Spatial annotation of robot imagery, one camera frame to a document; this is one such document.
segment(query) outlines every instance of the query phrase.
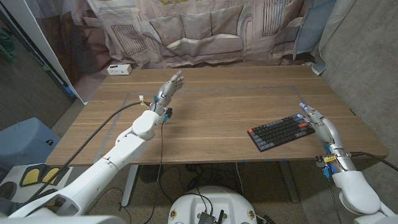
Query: cable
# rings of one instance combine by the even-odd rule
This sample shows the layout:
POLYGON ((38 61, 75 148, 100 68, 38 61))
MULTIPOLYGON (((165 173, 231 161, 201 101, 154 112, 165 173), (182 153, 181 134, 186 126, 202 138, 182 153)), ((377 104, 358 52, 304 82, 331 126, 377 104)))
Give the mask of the cable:
POLYGON ((261 216, 259 216, 259 215, 256 214, 256 217, 259 218, 259 219, 261 219, 262 221, 265 221, 265 222, 267 223, 267 220, 265 220, 265 219, 262 218, 261 216))
POLYGON ((206 205, 205 199, 203 199, 202 195, 200 194, 198 187, 197 187, 197 191, 198 191, 198 194, 200 195, 201 200, 202 200, 203 203, 205 204, 205 213, 207 213, 207 205, 206 205))
POLYGON ((237 162, 235 162, 235 164, 236 164, 236 172, 238 173, 239 181, 241 182, 242 196, 244 197, 243 184, 242 184, 242 179, 241 179, 241 176, 239 175, 238 163, 237 163, 237 162))
POLYGON ((160 165, 159 165, 159 171, 157 173, 157 181, 156 181, 156 191, 155 191, 155 203, 154 203, 154 207, 152 208, 152 213, 150 214, 150 217, 148 218, 148 220, 146 222, 144 222, 144 224, 148 223, 152 216, 154 215, 155 212, 155 207, 156 207, 156 201, 157 201, 157 186, 159 185, 159 177, 160 177, 160 168, 162 167, 162 159, 163 159, 163 124, 164 121, 162 122, 162 126, 160 127, 160 136, 162 139, 162 149, 160 150, 160 165))
MULTIPOLYGON (((91 210, 95 207, 95 205, 99 202, 99 200, 101 200, 102 196, 104 196, 105 193, 109 193, 109 191, 113 190, 113 189, 118 189, 123 196, 123 191, 119 187, 111 187, 110 189, 105 190, 105 192, 103 192, 101 194, 101 196, 99 196, 98 200, 94 203, 94 205, 89 210, 86 211, 86 214, 89 214, 91 212, 91 210)), ((130 224, 131 224, 132 219, 131 219, 131 215, 130 215, 129 211, 127 211, 126 208, 122 207, 120 202, 119 202, 119 205, 120 205, 120 208, 123 208, 126 211, 126 213, 129 215, 130 224)))
POLYGON ((206 169, 203 169, 203 168, 201 168, 201 169, 202 169, 202 173, 210 173, 211 175, 213 175, 215 173, 215 171, 216 172, 222 172, 226 177, 228 177, 229 179, 231 179, 234 182, 235 190, 238 191, 238 192, 241 191, 241 188, 239 187, 239 185, 238 185, 238 183, 237 183, 237 181, 235 179, 235 178, 239 178, 239 177, 234 172, 232 172, 230 170, 222 170, 222 169, 219 169, 219 168, 206 168, 206 169, 211 170, 211 171, 207 171, 206 169))
POLYGON ((83 143, 83 145, 80 146, 80 148, 74 153, 73 156, 71 156, 71 158, 69 158, 69 160, 67 160, 67 162, 61 166, 61 168, 51 177, 49 178, 49 180, 43 185, 41 186, 41 188, 39 190, 36 191, 35 194, 33 194, 33 196, 31 196, 31 198, 26 202, 32 202, 33 200, 35 200, 35 198, 44 190, 44 188, 46 188, 46 186, 49 185, 49 183, 51 183, 51 181, 53 181, 53 179, 55 179, 61 172, 63 172, 66 167, 69 165, 69 163, 71 163, 72 160, 74 160, 74 158, 76 158, 77 155, 79 155, 79 153, 81 152, 81 150, 83 150, 83 148, 91 141, 91 139, 105 126, 106 123, 108 123, 115 115, 117 115, 119 112, 121 112, 122 110, 125 110, 126 108, 129 108, 130 106, 134 106, 134 105, 139 105, 141 104, 141 102, 137 102, 137 103, 131 103, 127 106, 123 106, 122 108, 118 109, 115 113, 113 113, 103 124, 101 124, 101 126, 83 143))
POLYGON ((380 162, 385 163, 385 165, 387 165, 387 166, 393 168, 394 170, 398 171, 398 168, 396 166, 394 166, 391 163, 385 161, 384 159, 381 159, 378 156, 375 156, 375 155, 367 153, 367 152, 351 152, 351 156, 369 156, 369 157, 372 157, 374 159, 377 159, 380 162))
MULTIPOLYGON (((168 171, 168 170, 171 169, 171 168, 176 168, 176 169, 178 169, 178 176, 179 176, 179 179, 180 179, 181 188, 184 190, 184 192, 186 192, 187 190, 185 189, 185 187, 183 186, 183 184, 182 184, 182 182, 181 182, 181 170, 180 170, 179 167, 177 167, 177 166, 169 167, 169 168, 167 168, 166 170, 163 171, 163 174, 165 174, 166 171, 168 171)), ((163 174, 160 176, 160 179, 159 179, 159 187, 160 187, 160 190, 163 192, 163 194, 167 197, 167 199, 168 199, 171 203, 174 203, 174 201, 173 201, 173 200, 166 194, 166 192, 163 190, 163 187, 162 187, 162 177, 163 177, 163 174)))
POLYGON ((331 187, 331 183, 330 183, 330 179, 329 179, 329 178, 328 178, 328 181, 329 181, 329 187, 330 187, 331 197, 333 198, 333 204, 335 205, 335 210, 336 210, 336 214, 337 214, 337 217, 338 217, 338 221, 339 221, 340 224, 341 224, 341 218, 340 218, 340 215, 338 214, 337 205, 336 205, 336 200, 335 200, 335 194, 333 193, 333 188, 331 187))
POLYGON ((200 195, 200 194, 195 194, 195 193, 185 193, 185 194, 183 194, 182 196, 184 196, 184 195, 196 195, 196 196, 204 197, 205 199, 207 199, 207 201, 209 201, 209 203, 210 203, 210 205, 211 205, 210 215, 213 214, 213 204, 211 203, 211 201, 210 201, 206 196, 203 196, 203 195, 200 195))

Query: black cable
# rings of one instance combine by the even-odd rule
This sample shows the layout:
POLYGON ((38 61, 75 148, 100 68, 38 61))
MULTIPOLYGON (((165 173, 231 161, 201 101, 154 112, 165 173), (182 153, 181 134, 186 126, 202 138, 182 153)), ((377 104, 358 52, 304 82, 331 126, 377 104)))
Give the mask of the black cable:
POLYGON ((171 203, 174 203, 174 201, 166 194, 166 192, 164 191, 164 189, 163 189, 163 187, 162 187, 162 177, 163 177, 163 175, 166 173, 166 171, 168 171, 168 170, 171 169, 171 168, 176 168, 176 169, 178 169, 178 176, 179 176, 179 179, 180 179, 181 188, 184 190, 184 192, 186 192, 187 190, 185 189, 185 187, 184 187, 183 184, 182 184, 182 181, 181 181, 181 170, 180 170, 179 167, 177 167, 177 166, 172 166, 172 167, 169 167, 169 168, 167 168, 166 170, 164 170, 164 171, 163 171, 163 174, 160 176, 160 179, 159 179, 159 187, 160 187, 160 190, 163 192, 163 194, 167 197, 167 199, 168 199, 171 203))
POLYGON ((337 217, 338 217, 338 221, 339 221, 340 224, 341 224, 341 218, 340 218, 340 215, 338 214, 337 205, 336 205, 336 200, 335 200, 335 194, 333 193, 333 188, 331 187, 331 183, 330 183, 330 179, 329 179, 329 178, 328 178, 328 181, 329 181, 329 187, 330 187, 331 197, 333 197, 333 204, 335 205, 335 210, 336 210, 336 214, 337 214, 337 217))
POLYGON ((369 157, 372 157, 374 159, 377 159, 380 162, 385 163, 385 165, 387 165, 387 166, 393 168, 394 170, 398 171, 398 168, 396 166, 392 165, 391 163, 387 162, 384 159, 381 159, 378 156, 375 156, 375 155, 367 153, 367 152, 351 152, 351 156, 369 156, 369 157))
POLYGON ((210 201, 206 196, 200 195, 200 194, 195 194, 195 193, 185 193, 185 194, 183 194, 182 196, 184 196, 184 195, 196 195, 196 196, 204 197, 205 199, 207 199, 207 201, 209 201, 209 203, 210 203, 210 205, 211 205, 210 215, 213 214, 213 204, 211 203, 211 201, 210 201))
POLYGON ((155 191, 155 203, 154 203, 154 207, 152 208, 152 213, 150 214, 150 217, 148 218, 148 220, 146 222, 144 222, 144 224, 148 223, 151 220, 152 216, 154 215, 155 207, 156 207, 157 186, 159 185, 160 168, 162 167, 162 159, 163 159, 163 124, 164 124, 164 121, 162 122, 162 126, 160 127, 160 136, 161 136, 161 139, 162 139, 162 149, 160 150, 160 165, 159 165, 159 171, 157 173, 156 191, 155 191))
POLYGON ((141 102, 137 102, 137 103, 131 103, 127 106, 123 106, 122 108, 118 109, 115 113, 113 113, 103 124, 101 124, 101 126, 83 143, 82 146, 80 146, 80 148, 74 153, 73 156, 71 156, 71 158, 69 158, 69 160, 67 160, 67 162, 61 166, 61 168, 51 177, 49 178, 49 180, 43 185, 41 186, 41 188, 39 190, 36 191, 35 194, 33 194, 33 196, 31 196, 31 198, 26 202, 32 202, 36 199, 36 197, 44 190, 44 188, 46 188, 46 186, 49 185, 49 183, 51 183, 51 181, 53 181, 53 179, 55 179, 61 172, 63 172, 66 167, 71 163, 72 160, 74 160, 74 158, 76 158, 77 155, 79 155, 79 153, 81 152, 81 150, 83 150, 83 148, 91 141, 91 139, 105 126, 106 123, 108 123, 115 115, 117 115, 119 112, 121 112, 122 110, 125 110, 126 108, 129 108, 130 106, 134 106, 134 105, 139 105, 141 104, 141 102))
POLYGON ((206 205, 205 199, 203 199, 203 196, 200 194, 198 187, 197 187, 197 191, 198 191, 198 194, 200 195, 201 200, 202 200, 203 203, 205 204, 205 213, 207 213, 207 205, 206 205))
POLYGON ((237 192, 240 192, 241 195, 243 194, 242 191, 241 191, 241 188, 240 188, 239 185, 238 185, 238 182, 236 181, 236 178, 238 178, 238 176, 237 176, 234 172, 232 172, 232 171, 230 171, 230 170, 222 170, 222 169, 218 169, 218 168, 204 168, 204 169, 202 170, 202 172, 204 172, 204 173, 211 173, 211 174, 213 174, 214 171, 221 172, 221 173, 223 173, 226 177, 228 177, 229 179, 231 179, 231 180, 234 182, 234 184, 235 184, 235 190, 236 190, 237 192))
MULTIPOLYGON (((89 214, 91 212, 91 210, 95 207, 95 205, 99 202, 99 200, 101 200, 102 196, 104 196, 105 193, 108 193, 110 190, 113 190, 113 189, 118 189, 120 191, 120 193, 122 194, 122 196, 123 196, 123 191, 119 187, 111 187, 110 189, 105 190, 105 192, 103 192, 101 194, 101 196, 99 196, 98 200, 94 203, 94 205, 89 210, 86 211, 86 214, 89 214)), ((132 219, 131 219, 131 215, 130 215, 129 211, 127 211, 126 208, 122 207, 120 202, 119 202, 119 205, 120 205, 120 208, 123 208, 127 212, 127 214, 129 215, 130 224, 131 224, 132 219)))

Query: white robotic arm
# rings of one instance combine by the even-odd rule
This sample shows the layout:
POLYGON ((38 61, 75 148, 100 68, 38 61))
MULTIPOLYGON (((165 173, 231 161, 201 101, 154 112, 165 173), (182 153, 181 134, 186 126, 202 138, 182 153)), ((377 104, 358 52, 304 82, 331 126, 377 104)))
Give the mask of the white robotic arm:
POLYGON ((160 124, 160 117, 166 112, 165 107, 184 83, 180 75, 181 70, 162 85, 151 110, 143 112, 130 128, 123 131, 105 156, 65 188, 28 203, 9 218, 82 215, 118 171, 144 153, 147 142, 155 136, 154 128, 160 124), (45 208, 55 201, 63 203, 55 213, 45 208))
POLYGON ((343 143, 335 125, 324 118, 311 106, 300 104, 307 117, 305 122, 315 130, 319 140, 326 149, 328 156, 324 157, 324 174, 328 178, 329 169, 337 187, 341 188, 339 198, 342 204, 358 215, 368 215, 355 220, 356 223, 375 223, 375 217, 380 219, 396 216, 381 201, 377 193, 366 181, 362 172, 357 171, 350 155, 344 152, 343 143))

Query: power strip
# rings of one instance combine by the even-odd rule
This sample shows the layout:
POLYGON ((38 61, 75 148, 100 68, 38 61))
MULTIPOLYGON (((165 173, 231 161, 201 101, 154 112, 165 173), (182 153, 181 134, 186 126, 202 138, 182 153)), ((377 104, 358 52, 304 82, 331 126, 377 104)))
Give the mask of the power strip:
POLYGON ((130 64, 126 65, 110 65, 107 71, 110 75, 129 75, 132 68, 130 64))

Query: keyboard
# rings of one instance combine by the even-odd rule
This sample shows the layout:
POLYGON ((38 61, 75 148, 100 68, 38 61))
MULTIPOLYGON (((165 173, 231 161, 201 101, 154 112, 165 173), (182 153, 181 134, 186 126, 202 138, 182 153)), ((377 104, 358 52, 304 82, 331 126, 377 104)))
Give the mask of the keyboard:
POLYGON ((260 152, 280 146, 295 139, 314 133, 301 114, 295 114, 248 130, 260 152))

